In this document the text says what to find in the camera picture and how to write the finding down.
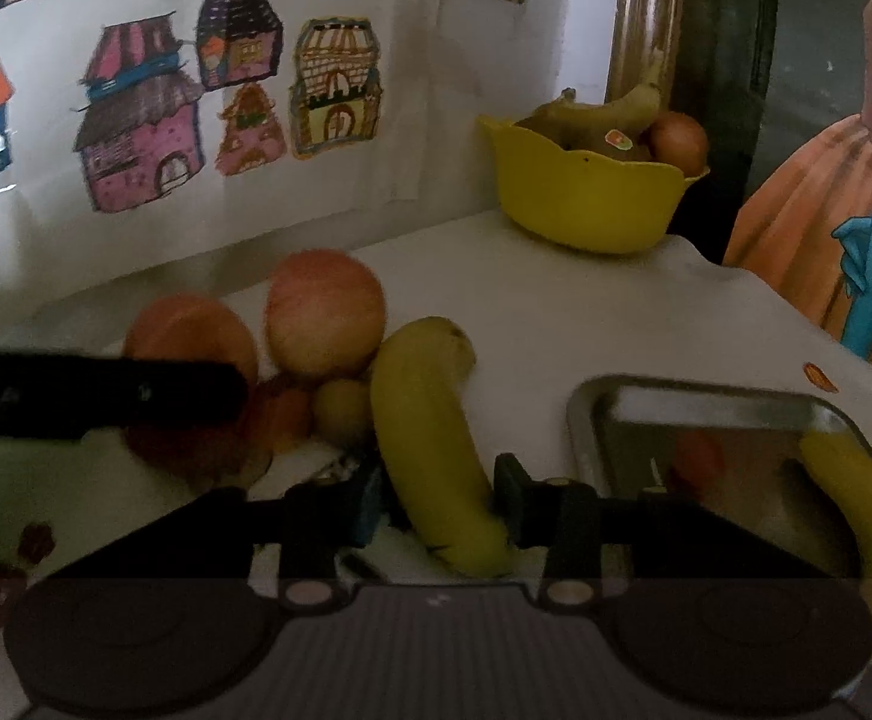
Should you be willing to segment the brown wooden frame post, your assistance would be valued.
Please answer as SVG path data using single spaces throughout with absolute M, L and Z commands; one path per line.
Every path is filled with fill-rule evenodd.
M 682 15 L 683 0 L 616 0 L 607 101 L 628 93 L 660 52 L 660 89 L 664 104 L 669 104 Z

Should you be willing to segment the brown onion in bowl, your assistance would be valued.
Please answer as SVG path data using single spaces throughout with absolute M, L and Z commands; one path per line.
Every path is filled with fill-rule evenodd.
M 696 119 L 682 112 L 660 114 L 649 128 L 648 144 L 655 161 L 678 167 L 685 177 L 701 176 L 708 165 L 708 134 Z

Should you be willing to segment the metal tray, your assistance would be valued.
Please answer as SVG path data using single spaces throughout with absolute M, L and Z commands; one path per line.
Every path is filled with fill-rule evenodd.
M 813 395 L 607 376 L 568 401 L 577 473 L 607 497 L 669 493 L 823 571 L 861 580 L 851 523 L 811 476 L 800 440 L 822 434 L 872 457 L 843 411 Z

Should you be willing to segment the banana in yellow bowl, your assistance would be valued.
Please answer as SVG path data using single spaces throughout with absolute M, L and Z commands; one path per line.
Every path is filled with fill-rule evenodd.
M 519 125 L 545 135 L 564 149 L 582 149 L 595 135 L 608 130 L 637 138 L 662 112 L 662 65 L 664 52 L 655 49 L 651 63 L 642 71 L 641 82 L 623 98 L 603 104 L 581 103 L 574 88 L 564 88 L 557 98 L 538 106 Z

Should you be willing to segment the small yellow-green fruit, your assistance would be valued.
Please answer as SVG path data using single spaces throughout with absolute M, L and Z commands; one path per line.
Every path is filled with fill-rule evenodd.
M 367 383 L 353 379 L 325 382 L 314 397 L 315 433 L 330 444 L 351 444 L 371 427 Z

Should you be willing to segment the large red apple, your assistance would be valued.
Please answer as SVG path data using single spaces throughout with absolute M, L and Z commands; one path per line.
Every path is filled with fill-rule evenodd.
M 280 371 L 304 379 L 356 374 L 376 354 L 385 325 L 379 278 L 343 250 L 287 255 L 269 277 L 265 341 Z

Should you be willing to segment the house drawings paper sheet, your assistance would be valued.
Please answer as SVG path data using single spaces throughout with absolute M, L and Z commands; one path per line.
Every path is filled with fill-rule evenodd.
M 0 310 L 418 192 L 439 0 L 0 0 Z

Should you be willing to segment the yellow fruit bowl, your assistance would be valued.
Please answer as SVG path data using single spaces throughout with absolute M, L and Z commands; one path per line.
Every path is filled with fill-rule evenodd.
M 555 244 L 600 255 L 659 244 L 688 188 L 678 167 L 566 151 L 488 115 L 478 119 L 495 156 L 496 199 L 511 220 Z

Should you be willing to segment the girl painting poster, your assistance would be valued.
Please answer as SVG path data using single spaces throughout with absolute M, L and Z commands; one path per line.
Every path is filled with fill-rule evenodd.
M 872 364 L 872 0 L 862 107 L 800 145 L 744 203 L 724 263 L 751 271 Z

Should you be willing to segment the small red tomato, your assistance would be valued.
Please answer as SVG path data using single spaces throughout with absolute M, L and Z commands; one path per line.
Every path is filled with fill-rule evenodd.
M 283 455 L 310 434 L 312 395 L 307 390 L 271 379 L 257 388 L 253 435 L 262 449 Z

